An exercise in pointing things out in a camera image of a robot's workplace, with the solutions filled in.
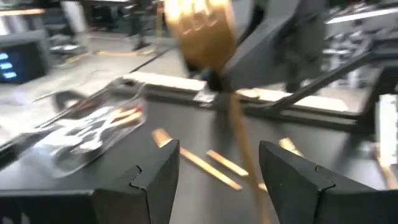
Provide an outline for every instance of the wooden stick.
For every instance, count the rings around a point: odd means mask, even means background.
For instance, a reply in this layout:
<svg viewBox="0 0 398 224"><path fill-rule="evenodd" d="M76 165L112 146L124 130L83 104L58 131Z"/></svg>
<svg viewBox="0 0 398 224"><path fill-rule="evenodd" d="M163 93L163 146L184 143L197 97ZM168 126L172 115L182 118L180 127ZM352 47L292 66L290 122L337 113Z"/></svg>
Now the wooden stick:
<svg viewBox="0 0 398 224"><path fill-rule="evenodd" d="M215 161L219 162L220 164L223 164L224 166L226 166L236 174L240 175L241 177L246 177L249 175L249 173L246 170L240 168L240 166L236 165L235 163L225 159L222 155L218 154L213 150L207 151L206 154L207 156L210 156Z"/></svg>
<svg viewBox="0 0 398 224"><path fill-rule="evenodd" d="M386 181L387 187L389 189L398 189L398 181L396 175L393 173L391 170L391 166L384 164L383 161L380 158L380 153L379 153L379 148L378 144L374 145L374 157L377 160L377 163L379 164L381 173L384 177L384 180Z"/></svg>
<svg viewBox="0 0 398 224"><path fill-rule="evenodd" d="M290 140L289 138L283 138L283 139L279 140L279 146L283 147L284 149L286 149L289 152L292 152L298 156L304 157L304 155L298 149L296 149L292 140Z"/></svg>
<svg viewBox="0 0 398 224"><path fill-rule="evenodd" d="M267 186L266 186L264 183L262 183L262 184L259 184L259 188L260 188L261 190L263 190L263 191L265 191L265 192L267 192L267 193L268 193Z"/></svg>
<svg viewBox="0 0 398 224"><path fill-rule="evenodd" d="M121 119L121 120L119 120L119 121L112 122L109 125L109 127L116 127L116 126L119 126L119 125L122 125L122 124L130 123L132 121L135 121L135 120L141 118L141 116L142 116L142 112L140 112L140 111L137 111L137 112L128 112L127 111L127 113L126 112L121 113L121 115L126 116L126 117Z"/></svg>
<svg viewBox="0 0 398 224"><path fill-rule="evenodd" d="M4 10L0 11L0 16L19 16L19 15L33 15L43 14L44 9L24 9L24 10Z"/></svg>
<svg viewBox="0 0 398 224"><path fill-rule="evenodd" d="M256 167L254 166L252 150L243 125L243 112L239 105L239 96L235 93L229 94L229 115L235 138L239 144L239 151L241 152L241 158L243 159L244 167L249 173L248 183L253 192L257 212L260 216L260 221L263 224L270 224L271 222L268 218L269 214L266 207L266 201L261 195L261 189L259 188L256 176Z"/></svg>
<svg viewBox="0 0 398 224"><path fill-rule="evenodd" d="M159 147L163 147L166 145L169 141L172 140L172 138L169 136L169 134L164 130L164 129L156 129L155 131L152 132L152 135L154 137L154 140L156 144ZM213 175L220 181L224 182L225 184L229 185L235 190L242 190L242 186L231 180L229 177L212 167L210 164L205 162L203 159L200 159L198 156L194 155L192 152L184 149L183 147L180 147L180 154L187 158L189 161L193 162L195 165L198 167L202 168L204 171L207 173Z"/></svg>

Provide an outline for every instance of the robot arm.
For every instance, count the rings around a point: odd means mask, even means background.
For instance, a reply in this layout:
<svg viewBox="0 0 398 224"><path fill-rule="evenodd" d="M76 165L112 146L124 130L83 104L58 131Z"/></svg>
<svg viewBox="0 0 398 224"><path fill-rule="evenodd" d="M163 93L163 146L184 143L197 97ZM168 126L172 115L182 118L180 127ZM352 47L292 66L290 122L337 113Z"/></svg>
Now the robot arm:
<svg viewBox="0 0 398 224"><path fill-rule="evenodd" d="M398 220L396 190L372 189L270 142L260 143L259 159L281 224L377 224Z"/></svg>
<svg viewBox="0 0 398 224"><path fill-rule="evenodd" d="M235 55L224 69L232 89L319 76L325 6L325 0L259 0ZM216 77L208 82L210 88L217 86Z"/></svg>

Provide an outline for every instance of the clear plastic bag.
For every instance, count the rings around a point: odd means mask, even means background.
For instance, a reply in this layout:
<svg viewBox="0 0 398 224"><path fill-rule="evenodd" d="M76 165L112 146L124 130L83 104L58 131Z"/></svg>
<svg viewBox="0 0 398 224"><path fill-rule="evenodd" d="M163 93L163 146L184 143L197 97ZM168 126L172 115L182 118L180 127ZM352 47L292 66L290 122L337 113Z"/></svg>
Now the clear plastic bag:
<svg viewBox="0 0 398 224"><path fill-rule="evenodd" d="M37 133L44 137L21 153L21 161L53 177L70 175L106 152L146 121L142 94L117 106L103 106L82 119L61 119Z"/></svg>

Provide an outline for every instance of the black table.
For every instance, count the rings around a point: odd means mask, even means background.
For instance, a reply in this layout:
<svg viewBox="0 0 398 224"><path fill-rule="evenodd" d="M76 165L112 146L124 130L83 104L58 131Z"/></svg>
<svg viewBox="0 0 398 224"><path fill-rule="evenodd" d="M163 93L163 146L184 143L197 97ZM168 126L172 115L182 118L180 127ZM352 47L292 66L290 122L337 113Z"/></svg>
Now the black table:
<svg viewBox="0 0 398 224"><path fill-rule="evenodd" d="M77 172L75 178L91 178L87 175L90 169L97 163L109 162L110 158L114 160L114 169L117 172L127 165L129 156L134 155L134 150L145 151L146 147L154 147L151 132L157 128L164 128L173 138L180 140L181 146L243 186L242 191L235 191L181 157L180 177L170 223L256 223L256 212L249 186L243 179L206 157L206 152L212 149L242 165L228 117L223 112L171 101L174 100L149 100L148 120L120 143L126 147L107 152L86 169ZM245 122L256 160L260 140L278 143L280 139L288 137L307 159L375 189L384 188L366 136L259 118L247 117ZM44 177L38 170L19 161L0 170L0 190L68 188L72 184L59 184L59 181ZM264 200L269 201L266 193ZM278 223L275 211L272 208L269 210L272 223Z"/></svg>

